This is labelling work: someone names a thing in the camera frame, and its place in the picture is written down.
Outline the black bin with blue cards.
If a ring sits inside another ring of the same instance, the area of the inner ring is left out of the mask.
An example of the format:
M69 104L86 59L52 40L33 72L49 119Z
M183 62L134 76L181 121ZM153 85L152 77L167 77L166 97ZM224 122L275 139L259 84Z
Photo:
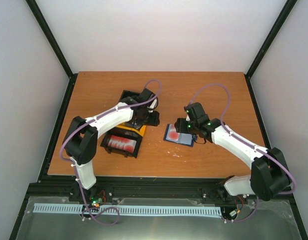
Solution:
M143 103L144 100L140 97L140 94L140 92L124 90L118 102L126 103L129 106Z

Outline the blue card holder wallet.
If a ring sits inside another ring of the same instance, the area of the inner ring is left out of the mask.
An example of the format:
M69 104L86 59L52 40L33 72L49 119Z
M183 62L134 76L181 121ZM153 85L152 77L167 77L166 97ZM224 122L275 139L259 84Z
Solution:
M176 129L173 124L167 124L163 137L164 141L188 147L193 147L196 139L197 137L192 136L191 134L176 132Z

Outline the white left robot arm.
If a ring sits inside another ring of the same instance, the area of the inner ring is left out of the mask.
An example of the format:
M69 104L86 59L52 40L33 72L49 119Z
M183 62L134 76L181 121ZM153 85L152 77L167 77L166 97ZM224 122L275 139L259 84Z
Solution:
M128 122L140 114L140 119L147 120L157 106L157 94L147 88L135 97L126 97L114 107L98 115L81 118L75 117L59 150L62 160L71 162L75 170L76 181L82 187L80 195L86 201L97 198L98 189L92 160L96 155L98 139L112 128Z

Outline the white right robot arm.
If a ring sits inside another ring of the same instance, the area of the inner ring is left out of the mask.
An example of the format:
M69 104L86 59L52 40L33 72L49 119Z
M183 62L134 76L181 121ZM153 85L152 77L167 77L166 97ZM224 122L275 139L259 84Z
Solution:
M176 132L201 137L204 142L218 145L239 158L251 170L249 175L230 176L219 189L221 198L238 195L255 195L269 201L293 183L284 164L283 153L276 147L259 146L232 131L220 119L209 119L202 105L192 103L184 108L187 116L178 118Z

